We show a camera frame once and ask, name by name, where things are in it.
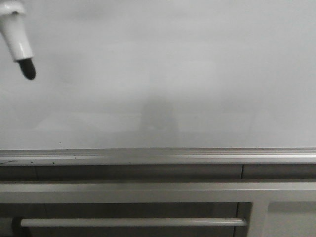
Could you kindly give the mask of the white black-tipped whiteboard marker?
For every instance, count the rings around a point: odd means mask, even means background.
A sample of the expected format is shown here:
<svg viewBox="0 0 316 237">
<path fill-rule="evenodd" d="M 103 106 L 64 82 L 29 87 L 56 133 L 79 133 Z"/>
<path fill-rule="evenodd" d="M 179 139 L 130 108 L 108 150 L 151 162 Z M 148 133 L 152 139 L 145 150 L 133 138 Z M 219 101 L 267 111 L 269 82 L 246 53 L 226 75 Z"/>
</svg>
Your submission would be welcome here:
<svg viewBox="0 0 316 237">
<path fill-rule="evenodd" d="M 34 80 L 36 69 L 34 53 L 26 34 L 24 18 L 26 10 L 21 0 L 0 2 L 0 33 L 8 47 L 13 62 L 17 63 L 24 77 Z"/>
</svg>

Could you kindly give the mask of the white whiteboard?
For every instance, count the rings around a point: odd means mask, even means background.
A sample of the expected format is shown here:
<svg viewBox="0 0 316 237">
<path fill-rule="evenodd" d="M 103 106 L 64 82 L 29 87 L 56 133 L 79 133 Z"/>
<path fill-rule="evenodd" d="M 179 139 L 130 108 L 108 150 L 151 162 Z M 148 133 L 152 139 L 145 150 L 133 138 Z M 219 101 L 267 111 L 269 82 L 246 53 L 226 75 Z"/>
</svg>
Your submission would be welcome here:
<svg viewBox="0 0 316 237">
<path fill-rule="evenodd" d="M 27 0 L 0 45 L 0 147 L 313 147 L 313 0 Z"/>
</svg>

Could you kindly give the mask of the aluminium whiteboard marker tray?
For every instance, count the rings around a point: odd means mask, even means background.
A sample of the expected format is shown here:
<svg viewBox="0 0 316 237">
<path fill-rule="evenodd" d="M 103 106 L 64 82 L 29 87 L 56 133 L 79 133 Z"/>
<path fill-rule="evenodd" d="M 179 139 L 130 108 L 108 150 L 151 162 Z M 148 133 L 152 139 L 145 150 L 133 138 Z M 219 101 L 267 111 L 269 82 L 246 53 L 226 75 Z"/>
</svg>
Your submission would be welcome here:
<svg viewBox="0 0 316 237">
<path fill-rule="evenodd" d="M 2 166 L 315 164 L 307 148 L 110 148 L 1 150 Z"/>
</svg>

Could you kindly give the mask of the white cabinet frame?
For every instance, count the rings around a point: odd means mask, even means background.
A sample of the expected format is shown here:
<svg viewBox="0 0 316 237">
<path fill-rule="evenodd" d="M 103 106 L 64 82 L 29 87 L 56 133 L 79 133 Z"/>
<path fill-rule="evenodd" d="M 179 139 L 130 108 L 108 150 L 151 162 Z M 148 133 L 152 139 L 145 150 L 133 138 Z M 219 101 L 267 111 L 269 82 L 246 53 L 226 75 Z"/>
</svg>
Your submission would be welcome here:
<svg viewBox="0 0 316 237">
<path fill-rule="evenodd" d="M 262 237 L 269 204 L 313 202 L 315 182 L 15 183 L 0 185 L 1 203 L 250 202 L 248 236 Z"/>
</svg>

